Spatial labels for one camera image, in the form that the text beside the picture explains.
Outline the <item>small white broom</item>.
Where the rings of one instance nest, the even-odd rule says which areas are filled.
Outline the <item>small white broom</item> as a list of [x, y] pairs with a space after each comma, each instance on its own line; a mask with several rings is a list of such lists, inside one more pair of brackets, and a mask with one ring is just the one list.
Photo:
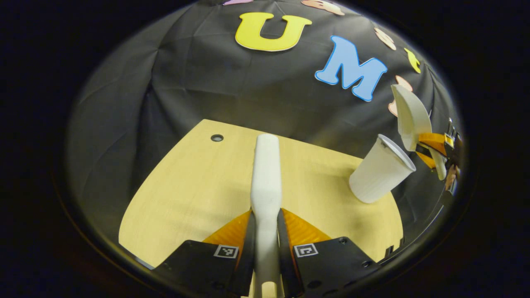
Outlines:
[[277, 217], [282, 204], [279, 139], [272, 134], [257, 137], [251, 181], [251, 209], [255, 218], [254, 298], [264, 298], [263, 284], [273, 283], [273, 295], [281, 295]]

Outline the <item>grey plastic dustpan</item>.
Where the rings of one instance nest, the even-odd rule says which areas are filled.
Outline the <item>grey plastic dustpan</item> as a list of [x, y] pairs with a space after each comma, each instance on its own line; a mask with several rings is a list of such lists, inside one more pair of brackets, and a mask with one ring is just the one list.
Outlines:
[[430, 150], [436, 164], [434, 169], [438, 179], [444, 180], [447, 175], [446, 153], [439, 153], [419, 143], [419, 134], [434, 133], [424, 104], [416, 94], [401, 85], [394, 84], [390, 88], [396, 105], [398, 132], [405, 149], [414, 152], [416, 150]]

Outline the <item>black backdrop cloth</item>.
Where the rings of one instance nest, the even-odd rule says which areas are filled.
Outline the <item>black backdrop cloth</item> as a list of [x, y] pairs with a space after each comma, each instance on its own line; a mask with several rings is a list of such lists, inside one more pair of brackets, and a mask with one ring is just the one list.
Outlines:
[[[365, 10], [343, 15], [301, 0], [224, 5], [200, 0], [123, 42], [72, 104], [65, 161], [87, 222], [118, 244], [125, 209], [142, 181], [201, 120], [261, 130], [364, 158], [378, 134], [402, 144], [389, 111], [395, 77], [422, 100], [434, 132], [464, 131], [448, 81], [409, 39]], [[370, 102], [316, 79], [333, 51], [352, 42], [360, 70], [386, 67]]]

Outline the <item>wooden desktop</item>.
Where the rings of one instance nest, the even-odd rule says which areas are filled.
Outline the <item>wooden desktop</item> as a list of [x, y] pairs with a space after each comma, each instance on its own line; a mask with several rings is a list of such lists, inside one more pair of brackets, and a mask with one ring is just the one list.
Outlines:
[[[157, 267], [186, 240], [202, 241], [251, 207], [254, 148], [260, 132], [202, 120], [155, 166], [128, 205], [118, 242]], [[282, 207], [331, 238], [350, 238], [378, 262], [402, 245], [391, 193], [365, 204], [349, 188], [361, 159], [279, 137]]]

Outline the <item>white ribbed garbage bin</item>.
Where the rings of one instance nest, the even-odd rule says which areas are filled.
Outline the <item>white ribbed garbage bin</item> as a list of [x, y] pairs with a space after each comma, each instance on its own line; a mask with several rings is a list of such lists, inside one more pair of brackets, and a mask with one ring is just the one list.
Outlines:
[[352, 194], [365, 204], [372, 204], [391, 192], [416, 166], [394, 141], [378, 134], [366, 157], [349, 177]]

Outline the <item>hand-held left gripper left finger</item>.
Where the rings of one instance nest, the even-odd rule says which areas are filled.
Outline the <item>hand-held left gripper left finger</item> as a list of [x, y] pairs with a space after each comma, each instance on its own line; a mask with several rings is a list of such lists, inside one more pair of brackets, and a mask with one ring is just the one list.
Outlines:
[[155, 269], [189, 298], [241, 298], [250, 294], [255, 259], [252, 210], [204, 241], [184, 241]]

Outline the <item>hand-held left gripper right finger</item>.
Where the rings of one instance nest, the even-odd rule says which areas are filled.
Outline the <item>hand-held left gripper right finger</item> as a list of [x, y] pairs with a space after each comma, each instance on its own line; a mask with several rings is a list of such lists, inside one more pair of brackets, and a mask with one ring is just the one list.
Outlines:
[[291, 211], [282, 208], [277, 224], [286, 298], [335, 298], [379, 270], [350, 238], [330, 238]]

